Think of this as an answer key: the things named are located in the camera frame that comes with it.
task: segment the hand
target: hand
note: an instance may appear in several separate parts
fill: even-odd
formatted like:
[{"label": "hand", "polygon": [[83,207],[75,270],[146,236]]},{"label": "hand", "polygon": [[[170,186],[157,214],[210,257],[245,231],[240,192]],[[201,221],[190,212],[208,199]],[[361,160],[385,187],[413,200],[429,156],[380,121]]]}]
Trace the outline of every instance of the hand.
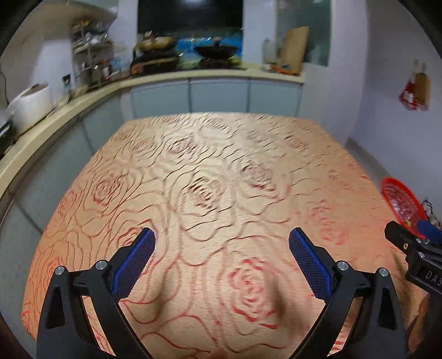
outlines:
[{"label": "hand", "polygon": [[215,349],[207,356],[207,359],[227,359],[227,352],[223,348]]}]

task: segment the table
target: table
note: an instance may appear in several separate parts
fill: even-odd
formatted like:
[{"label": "table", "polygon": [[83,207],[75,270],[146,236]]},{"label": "table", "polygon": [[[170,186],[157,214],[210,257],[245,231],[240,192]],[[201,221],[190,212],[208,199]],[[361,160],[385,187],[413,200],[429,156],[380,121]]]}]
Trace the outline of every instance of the table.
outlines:
[{"label": "table", "polygon": [[[90,268],[149,227],[155,252],[120,307],[155,358],[203,358],[222,346],[232,358],[286,359],[324,306],[288,248],[298,226],[335,260],[388,268],[411,321],[423,293],[403,279],[404,256],[384,238],[393,219],[362,168],[314,122],[227,113],[130,121],[53,214],[32,261],[22,322],[36,337],[57,266]],[[111,352],[91,301],[85,305]]]}]

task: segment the wok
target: wok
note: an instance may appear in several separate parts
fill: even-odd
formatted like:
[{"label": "wok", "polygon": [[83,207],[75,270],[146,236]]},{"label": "wok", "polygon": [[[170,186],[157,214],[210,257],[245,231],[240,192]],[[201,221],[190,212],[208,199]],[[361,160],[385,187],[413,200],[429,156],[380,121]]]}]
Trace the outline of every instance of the wok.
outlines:
[{"label": "wok", "polygon": [[214,60],[228,60],[235,55],[237,50],[236,46],[221,45],[219,41],[215,41],[214,45],[195,47],[199,55]]},{"label": "wok", "polygon": [[149,52],[151,50],[168,50],[173,49],[177,43],[177,39],[173,37],[157,37],[147,38],[139,42],[135,47],[141,52]]}]

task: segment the countertop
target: countertop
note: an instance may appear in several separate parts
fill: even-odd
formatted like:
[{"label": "countertop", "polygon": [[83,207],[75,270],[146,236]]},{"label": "countertop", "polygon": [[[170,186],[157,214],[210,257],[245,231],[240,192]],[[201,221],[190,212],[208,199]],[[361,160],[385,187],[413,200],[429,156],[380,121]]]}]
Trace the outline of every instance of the countertop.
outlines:
[{"label": "countertop", "polygon": [[178,71],[122,80],[73,100],[72,102],[63,106],[61,109],[56,110],[54,113],[49,115],[35,127],[21,136],[17,143],[4,156],[4,158],[0,160],[0,198],[4,195],[5,191],[9,187],[9,184],[18,174],[20,169],[58,129],[68,123],[79,113],[93,105],[95,102],[120,89],[162,81],[206,77],[252,78],[285,81],[298,84],[303,84],[305,82],[304,74],[301,74],[300,76],[288,76],[278,73],[265,72],[260,69],[259,64],[243,64],[243,66],[247,69]]}]

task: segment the metal screw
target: metal screw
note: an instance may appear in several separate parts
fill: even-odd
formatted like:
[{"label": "metal screw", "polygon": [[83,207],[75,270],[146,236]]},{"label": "metal screw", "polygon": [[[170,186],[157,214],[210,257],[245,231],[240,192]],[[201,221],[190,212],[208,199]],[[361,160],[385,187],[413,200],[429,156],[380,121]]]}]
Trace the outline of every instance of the metal screw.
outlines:
[{"label": "metal screw", "polygon": [[388,277],[388,275],[389,275],[390,273],[389,273],[388,270],[385,269],[385,268],[379,268],[379,274],[382,275],[383,277]]},{"label": "metal screw", "polygon": [[348,270],[348,268],[350,268],[350,266],[348,265],[347,262],[340,261],[340,262],[338,262],[338,268],[342,271],[346,271],[346,270]]},{"label": "metal screw", "polygon": [[63,273],[64,271],[65,271],[65,267],[63,267],[63,266],[58,266],[57,268],[55,268],[54,273],[55,273],[56,275],[60,275],[60,274]]},{"label": "metal screw", "polygon": [[97,268],[99,271],[101,271],[102,269],[107,267],[107,262],[105,260],[99,260],[96,264],[95,264],[95,268]]}]

